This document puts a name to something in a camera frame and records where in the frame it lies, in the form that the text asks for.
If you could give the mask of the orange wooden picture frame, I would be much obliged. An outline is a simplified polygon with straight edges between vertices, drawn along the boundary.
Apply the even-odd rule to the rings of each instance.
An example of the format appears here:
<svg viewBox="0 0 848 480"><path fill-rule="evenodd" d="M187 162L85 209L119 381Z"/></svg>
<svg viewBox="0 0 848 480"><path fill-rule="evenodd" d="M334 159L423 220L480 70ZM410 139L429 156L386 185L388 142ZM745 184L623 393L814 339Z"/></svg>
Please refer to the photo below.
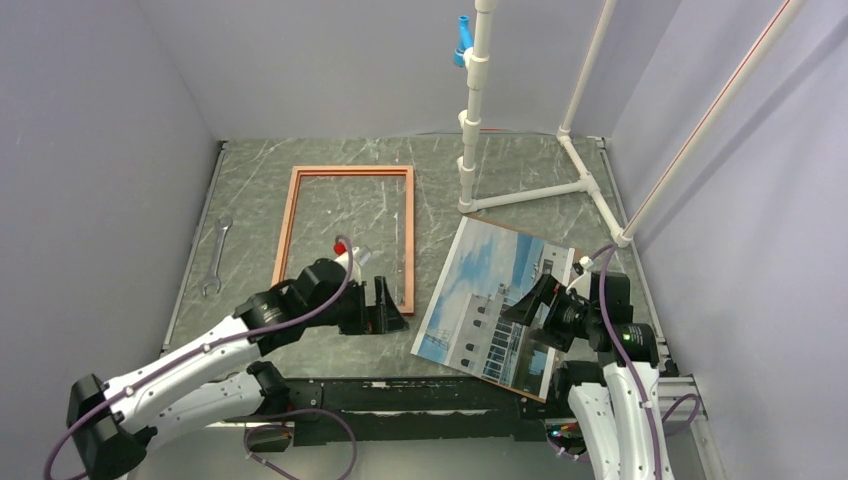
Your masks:
<svg viewBox="0 0 848 480"><path fill-rule="evenodd" d="M404 297L399 305L400 313L412 316L415 313L415 188L414 167L411 165L347 165L347 166L294 166L291 171L283 210L278 248L271 275L274 285L285 278L290 253L293 222L300 194L301 180L306 177L402 177L404 197Z"/></svg>

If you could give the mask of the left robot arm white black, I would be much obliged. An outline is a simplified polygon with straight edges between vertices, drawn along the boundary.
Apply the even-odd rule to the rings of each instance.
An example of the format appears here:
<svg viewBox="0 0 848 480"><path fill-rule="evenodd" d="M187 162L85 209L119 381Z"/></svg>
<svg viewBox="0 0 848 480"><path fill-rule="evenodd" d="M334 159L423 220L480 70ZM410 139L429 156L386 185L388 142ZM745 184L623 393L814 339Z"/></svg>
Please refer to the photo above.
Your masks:
<svg viewBox="0 0 848 480"><path fill-rule="evenodd" d="M381 335L409 324L382 276L367 282L346 255L321 258L298 277L250 296L209 331L133 372L72 386L67 427L89 479L117 479L154 448L219 420L279 417L288 388L264 356L314 327L342 335Z"/></svg>

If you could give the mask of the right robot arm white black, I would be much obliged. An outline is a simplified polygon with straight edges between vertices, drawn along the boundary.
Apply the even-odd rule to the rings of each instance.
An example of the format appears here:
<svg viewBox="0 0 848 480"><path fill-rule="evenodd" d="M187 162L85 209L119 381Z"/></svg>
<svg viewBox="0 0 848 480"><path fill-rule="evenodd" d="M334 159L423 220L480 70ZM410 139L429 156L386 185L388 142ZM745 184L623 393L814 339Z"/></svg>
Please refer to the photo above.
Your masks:
<svg viewBox="0 0 848 480"><path fill-rule="evenodd" d="M573 286L545 273L504 316L558 352L577 339L595 352L594 362L563 362L550 391L555 409L575 418L595 478L671 479L656 336L635 321L630 290L620 273L585 272Z"/></svg>

